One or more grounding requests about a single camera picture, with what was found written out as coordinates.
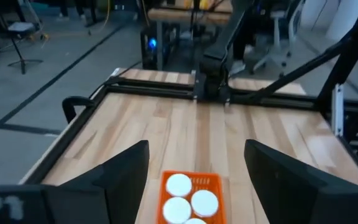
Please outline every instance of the concrete floor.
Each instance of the concrete floor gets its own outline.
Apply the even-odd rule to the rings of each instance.
[[[46,24],[45,29],[51,33],[51,39],[44,46],[39,40],[33,44],[21,43],[21,50],[26,58],[42,59],[43,63],[29,67],[27,74],[21,75],[19,68],[6,66],[17,60],[16,53],[11,50],[0,53],[0,123],[59,132],[67,125],[61,109],[64,98],[74,95],[89,96],[115,68],[128,67],[141,59],[141,26],[133,22],[128,23],[125,19],[112,18],[98,34],[53,38],[52,33],[62,30],[80,30],[83,33],[86,29],[75,19],[59,23],[50,16],[43,16],[42,19]],[[124,28],[106,39],[66,73],[62,73],[123,24]],[[286,72],[296,69],[315,57],[319,51],[323,51],[322,42],[328,43],[318,32],[310,35],[309,31],[303,30],[300,37],[294,48],[296,52],[285,68]],[[186,50],[182,50],[176,54],[177,60],[171,60],[166,69],[189,72],[192,63],[187,58],[188,55]],[[252,77],[276,80],[279,69],[269,63]],[[323,65],[297,82],[301,83],[309,95],[317,95],[331,69],[332,65]],[[358,90],[353,87],[354,84],[358,86],[358,67],[351,78],[353,83],[346,84],[346,97],[358,99]],[[0,184],[15,184],[39,159],[56,135],[8,131],[4,126],[0,128],[4,128],[0,129]]]

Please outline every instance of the orange plastic basket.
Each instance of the orange plastic basket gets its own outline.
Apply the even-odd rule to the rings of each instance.
[[[223,191],[221,178],[217,174],[210,173],[198,173],[198,172],[184,172],[184,171],[173,171],[166,170],[162,173],[161,176],[161,185],[160,185],[160,198],[158,200],[157,207],[157,224],[166,224],[163,215],[162,207],[165,202],[170,199],[172,196],[165,190],[165,185],[167,184],[168,178],[173,174],[185,174],[191,179],[193,188],[190,194],[186,197],[186,200],[190,202],[191,196],[197,190],[208,190],[214,193],[219,200],[219,209],[218,212],[210,218],[200,218],[192,213],[192,218],[200,218],[204,220],[207,224],[226,224],[226,214],[224,212],[224,202],[223,202]]]

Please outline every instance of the wooden tabletop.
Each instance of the wooden tabletop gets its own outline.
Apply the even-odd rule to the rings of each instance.
[[[146,70],[130,70],[125,77],[194,82],[189,74]],[[269,83],[241,78],[231,81],[236,88],[252,90]],[[294,83],[280,92],[305,94]],[[141,139],[149,140],[150,164],[137,223],[155,223],[163,170],[218,173],[223,181],[227,223],[268,223],[244,160],[246,139],[256,139],[358,184],[357,166],[319,113],[116,93],[105,97],[44,183],[62,184]]]
[[[214,1],[210,0],[209,5],[213,5]],[[176,0],[175,5],[167,4],[164,2],[162,6],[172,7],[173,9],[151,9],[148,12],[149,18],[153,21],[175,21],[175,22],[190,22],[191,11],[180,11],[177,9],[185,8],[185,0]],[[232,6],[230,0],[223,1],[215,9],[216,12],[207,12],[206,14],[198,13],[195,18],[198,23],[201,24],[219,24],[223,25],[228,22],[230,19],[230,14],[232,12]]]

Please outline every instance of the white chair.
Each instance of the white chair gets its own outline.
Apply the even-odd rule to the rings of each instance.
[[[260,59],[252,68],[251,73],[264,67],[268,60],[277,63],[277,60],[282,59],[281,66],[286,67],[286,58],[290,58],[292,55],[292,45],[296,40],[296,33],[300,26],[301,12],[303,9],[304,0],[293,0],[286,11],[272,11],[270,17],[274,21],[274,29],[269,33],[257,34],[257,38],[267,40],[267,53]],[[288,42],[287,47],[282,47],[282,42]]]

